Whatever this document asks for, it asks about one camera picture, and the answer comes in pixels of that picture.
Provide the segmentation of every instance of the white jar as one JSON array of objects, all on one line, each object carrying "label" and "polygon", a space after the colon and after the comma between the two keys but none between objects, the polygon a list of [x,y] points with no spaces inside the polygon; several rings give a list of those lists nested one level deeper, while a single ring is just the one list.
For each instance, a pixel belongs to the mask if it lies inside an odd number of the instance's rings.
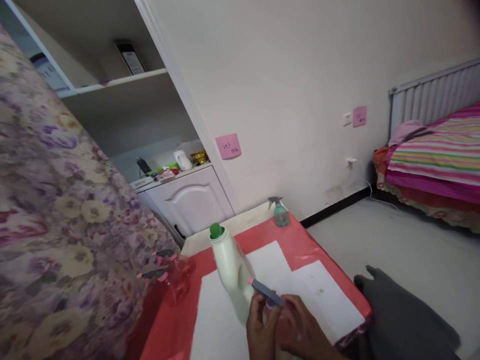
[{"label": "white jar", "polygon": [[255,273],[235,238],[230,235],[228,229],[223,226],[222,229],[224,231],[220,237],[212,239],[210,235],[211,248],[220,281],[230,295],[236,317],[242,325],[245,325],[254,295],[254,288],[249,284],[249,279],[254,278]]},{"label": "white jar", "polygon": [[192,162],[188,158],[187,154],[185,154],[185,151],[183,151],[183,150],[175,151],[173,153],[173,156],[175,157],[175,160],[178,163],[178,165],[180,166],[180,169],[182,171],[190,170],[191,168],[194,167]]}]

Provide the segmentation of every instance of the green spray bottle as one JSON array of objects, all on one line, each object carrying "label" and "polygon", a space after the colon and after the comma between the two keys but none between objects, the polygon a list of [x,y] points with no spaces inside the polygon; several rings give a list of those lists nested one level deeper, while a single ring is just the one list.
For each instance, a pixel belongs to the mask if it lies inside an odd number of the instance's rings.
[{"label": "green spray bottle", "polygon": [[275,224],[280,228],[286,228],[290,225],[290,214],[285,207],[282,206],[280,200],[283,197],[271,196],[268,198],[270,202],[268,204],[268,209],[272,207],[272,204],[275,203],[275,210],[273,210],[273,218],[275,219]]}]

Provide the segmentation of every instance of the floor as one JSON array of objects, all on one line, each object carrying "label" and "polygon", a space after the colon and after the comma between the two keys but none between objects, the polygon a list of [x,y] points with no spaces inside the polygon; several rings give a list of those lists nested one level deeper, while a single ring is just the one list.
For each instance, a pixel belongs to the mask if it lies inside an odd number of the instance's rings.
[{"label": "floor", "polygon": [[353,279],[382,269],[460,334],[457,354],[480,349],[480,236],[406,205],[363,199],[308,231]]}]

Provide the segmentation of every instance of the spray nozzle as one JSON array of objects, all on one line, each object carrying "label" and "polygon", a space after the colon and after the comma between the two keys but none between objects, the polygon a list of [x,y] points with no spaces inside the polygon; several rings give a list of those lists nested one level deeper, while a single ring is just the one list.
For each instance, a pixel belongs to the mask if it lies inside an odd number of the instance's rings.
[{"label": "spray nozzle", "polygon": [[154,253],[152,253],[153,256],[156,256],[156,257],[167,257],[167,258],[171,258],[173,255],[175,255],[175,250],[173,249],[165,249],[165,250],[161,250],[161,251],[155,251]]},{"label": "spray nozzle", "polygon": [[283,199],[283,196],[270,196],[268,198],[268,201],[270,202],[268,204],[268,209],[270,209],[273,203],[275,203],[275,205],[280,205],[280,200],[282,199]]},{"label": "spray nozzle", "polygon": [[157,267],[153,270],[150,270],[150,271],[142,272],[142,273],[137,275],[137,278],[139,278],[139,279],[140,278],[151,279],[155,276],[161,277],[168,267],[169,267],[168,265],[164,265],[164,266],[159,266],[159,267]]}]

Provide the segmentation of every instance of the white paper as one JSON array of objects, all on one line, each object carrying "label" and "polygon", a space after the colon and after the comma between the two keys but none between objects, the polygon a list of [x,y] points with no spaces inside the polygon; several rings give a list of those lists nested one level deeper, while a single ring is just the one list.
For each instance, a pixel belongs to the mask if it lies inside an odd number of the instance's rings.
[{"label": "white paper", "polygon": [[[300,295],[332,344],[365,321],[320,261],[292,272],[277,241],[246,257],[261,283],[278,294]],[[201,281],[190,358],[249,358],[245,326],[235,316],[217,270]]]}]

